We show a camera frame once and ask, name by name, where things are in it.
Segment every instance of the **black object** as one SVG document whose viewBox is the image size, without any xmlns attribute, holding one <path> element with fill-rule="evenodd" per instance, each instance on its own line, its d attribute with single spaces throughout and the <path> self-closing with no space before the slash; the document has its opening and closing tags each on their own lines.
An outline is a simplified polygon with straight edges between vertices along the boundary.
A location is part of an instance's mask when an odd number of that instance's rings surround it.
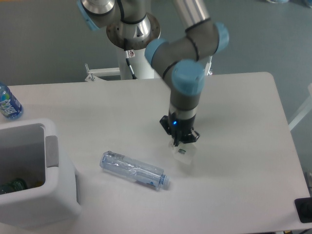
<svg viewBox="0 0 312 234">
<path fill-rule="evenodd" d="M 159 121 L 168 135 L 174 139 L 174 146 L 178 146 L 180 142 L 187 144 L 198 140 L 200 134 L 194 130 L 195 116 L 190 119 L 177 119 L 175 113 L 164 116 Z"/>
<path fill-rule="evenodd" d="M 135 72 L 133 71 L 133 68 L 132 68 L 128 58 L 126 58 L 126 62 L 127 62 L 127 65 L 128 65 L 128 67 L 130 69 L 130 73 L 131 73 L 132 79 L 137 79 L 137 77 L 135 76 Z"/>
<path fill-rule="evenodd" d="M 302 223 L 312 223 L 312 198 L 298 198 L 294 201 Z"/>
<path fill-rule="evenodd" d="M 306 232 L 308 232 L 309 230 L 311 230 L 311 228 L 310 228 L 310 229 L 306 229 L 306 230 L 304 230 L 304 231 L 300 232 L 299 234 L 306 233 Z"/>
<path fill-rule="evenodd" d="M 25 180 L 16 178 L 9 183 L 0 185 L 0 195 L 27 189 Z"/>
</svg>

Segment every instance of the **crushed plastic bottle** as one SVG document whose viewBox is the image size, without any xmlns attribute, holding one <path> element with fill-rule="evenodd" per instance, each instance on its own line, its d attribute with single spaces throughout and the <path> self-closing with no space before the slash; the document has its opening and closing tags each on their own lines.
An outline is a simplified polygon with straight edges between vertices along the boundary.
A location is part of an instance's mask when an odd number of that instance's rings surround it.
<svg viewBox="0 0 312 234">
<path fill-rule="evenodd" d="M 169 186 L 170 178 L 164 174 L 163 169 L 111 151 L 103 154 L 100 166 L 119 175 L 153 185 L 157 189 L 166 189 Z"/>
<path fill-rule="evenodd" d="M 27 189 L 26 182 L 23 179 L 16 178 L 10 183 L 0 185 L 0 195 L 9 194 Z"/>
<path fill-rule="evenodd" d="M 197 152 L 197 148 L 194 143 L 183 144 L 180 142 L 178 146 L 175 146 L 174 140 L 171 139 L 168 146 L 171 149 L 174 159 L 187 165 L 192 163 Z"/>
</svg>

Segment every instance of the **small white object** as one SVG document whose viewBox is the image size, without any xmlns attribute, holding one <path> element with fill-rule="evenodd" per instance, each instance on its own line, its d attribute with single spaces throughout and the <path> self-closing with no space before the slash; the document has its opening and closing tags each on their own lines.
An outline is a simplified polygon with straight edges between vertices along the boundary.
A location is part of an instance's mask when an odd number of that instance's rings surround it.
<svg viewBox="0 0 312 234">
<path fill-rule="evenodd" d="M 291 131 L 303 118 L 312 110 L 312 84 L 308 86 L 310 96 L 301 104 L 289 121 L 289 130 Z"/>
<path fill-rule="evenodd" d="M 29 187 L 0 195 L 0 222 L 33 227 L 80 213 L 77 171 L 60 146 L 52 121 L 0 125 L 0 161 L 0 184 L 20 177 Z"/>
<path fill-rule="evenodd" d="M 174 158 L 184 164 L 190 165 L 193 161 L 194 155 L 197 152 L 197 148 L 194 143 L 183 144 L 180 142 L 178 146 L 174 146 L 174 140 L 169 142 L 169 148 L 171 148 Z"/>
<path fill-rule="evenodd" d="M 129 58 L 134 58 L 134 57 L 136 56 L 134 50 L 127 50 L 127 51 L 125 51 L 125 54 L 126 54 L 126 58 L 127 58 L 127 59 L 129 59 Z"/>
</svg>

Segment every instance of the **white pole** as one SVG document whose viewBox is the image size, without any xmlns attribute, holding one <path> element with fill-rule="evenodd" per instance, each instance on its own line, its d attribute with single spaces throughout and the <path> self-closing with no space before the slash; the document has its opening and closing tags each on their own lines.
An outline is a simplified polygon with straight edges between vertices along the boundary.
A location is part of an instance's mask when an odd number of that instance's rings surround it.
<svg viewBox="0 0 312 234">
<path fill-rule="evenodd" d="M 129 63 L 138 79 L 152 79 L 154 78 L 154 70 L 146 60 L 144 52 L 145 49 L 134 50 L 135 56 L 129 58 Z M 119 47 L 117 47 L 117 59 L 121 79 L 132 79 L 130 68 L 126 62 L 126 52 Z"/>
<path fill-rule="evenodd" d="M 289 130 L 291 131 L 311 110 L 312 97 L 309 96 L 291 117 L 290 123 L 288 125 Z"/>
</svg>

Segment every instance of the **white table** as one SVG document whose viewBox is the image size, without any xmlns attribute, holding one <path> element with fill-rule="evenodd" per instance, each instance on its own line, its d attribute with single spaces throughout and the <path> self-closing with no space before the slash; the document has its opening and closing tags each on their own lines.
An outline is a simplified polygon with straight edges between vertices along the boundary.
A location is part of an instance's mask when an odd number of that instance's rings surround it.
<svg viewBox="0 0 312 234">
<path fill-rule="evenodd" d="M 80 172 L 81 215 L 30 232 L 245 234 L 312 227 L 300 223 L 296 213 L 294 200 L 309 192 L 268 73 L 207 78 L 191 165 L 173 158 L 171 137 L 159 124 L 170 95 L 159 79 L 11 90 L 24 105 L 21 119 L 47 117 L 56 123 Z M 99 161 L 108 150 L 165 169 L 169 189 L 155 191 L 103 172 Z M 0 233 L 22 232 L 0 225 Z"/>
</svg>

